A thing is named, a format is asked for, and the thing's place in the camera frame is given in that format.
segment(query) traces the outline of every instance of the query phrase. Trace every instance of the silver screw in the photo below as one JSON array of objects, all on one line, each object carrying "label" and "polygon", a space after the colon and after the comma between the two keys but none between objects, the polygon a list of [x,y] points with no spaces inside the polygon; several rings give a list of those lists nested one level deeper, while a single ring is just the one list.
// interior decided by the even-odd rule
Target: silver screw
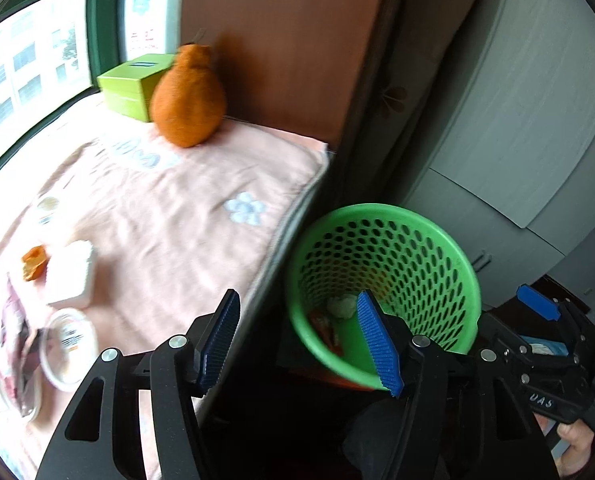
[{"label": "silver screw", "polygon": [[114,348],[107,348],[102,352],[102,361],[113,361],[118,356],[118,351]]},{"label": "silver screw", "polygon": [[171,348],[181,348],[186,345],[186,338],[183,335],[174,335],[169,339],[169,346]]},{"label": "silver screw", "polygon": [[488,363],[492,363],[497,359],[495,352],[493,350],[489,350],[488,348],[485,348],[480,352],[480,357]]},{"label": "silver screw", "polygon": [[411,341],[417,348],[426,348],[431,344],[431,340],[425,335],[414,335]]}]

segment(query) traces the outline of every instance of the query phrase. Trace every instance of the basket rim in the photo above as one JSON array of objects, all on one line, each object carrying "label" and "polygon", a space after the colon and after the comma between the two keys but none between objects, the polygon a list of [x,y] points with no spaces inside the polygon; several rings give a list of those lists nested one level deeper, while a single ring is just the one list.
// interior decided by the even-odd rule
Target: basket rim
[{"label": "basket rim", "polygon": [[322,216],[322,218],[318,219],[304,233],[302,233],[290,257],[289,267],[286,274],[287,310],[289,313],[290,322],[293,325],[297,336],[299,336],[302,343],[311,352],[311,354],[313,354],[316,359],[318,359],[319,362],[321,362],[327,368],[330,368],[338,375],[341,375],[345,379],[354,381],[355,383],[361,384],[363,386],[368,386],[369,388],[386,390],[386,388],[382,386],[377,374],[372,374],[355,367],[354,365],[346,362],[344,359],[331,352],[326,347],[326,345],[322,342],[311,326],[311,323],[309,323],[306,317],[306,312],[302,309],[301,301],[299,300],[300,292],[297,276],[299,275],[299,266],[302,264],[306,254],[310,250],[309,244],[307,243],[309,239],[312,238],[315,233],[320,232],[323,226],[330,224],[331,220],[337,219],[338,217],[344,217],[350,212],[359,213],[362,211],[370,212],[373,215],[379,216],[388,216],[389,213],[391,213],[399,217],[405,216],[412,218],[423,224],[426,224],[436,232],[438,238],[441,238],[443,248],[447,246],[450,247],[451,251],[454,252],[458,257],[459,262],[456,262],[455,265],[456,267],[460,267],[461,273],[466,274],[463,276],[462,280],[463,282],[469,282],[468,286],[469,290],[471,290],[469,302],[472,303],[473,306],[471,306],[471,308],[466,311],[465,319],[462,321],[463,326],[468,328],[470,333],[466,333],[462,338],[460,338],[458,343],[455,344],[455,347],[453,347],[450,351],[456,353],[466,353],[470,350],[477,336],[477,321],[482,312],[482,300],[480,286],[475,275],[475,271],[473,270],[473,267],[471,266],[471,263],[466,257],[466,254],[462,248],[446,231],[444,231],[444,229],[442,229],[435,222],[409,209],[381,203],[362,203],[345,206]]}]

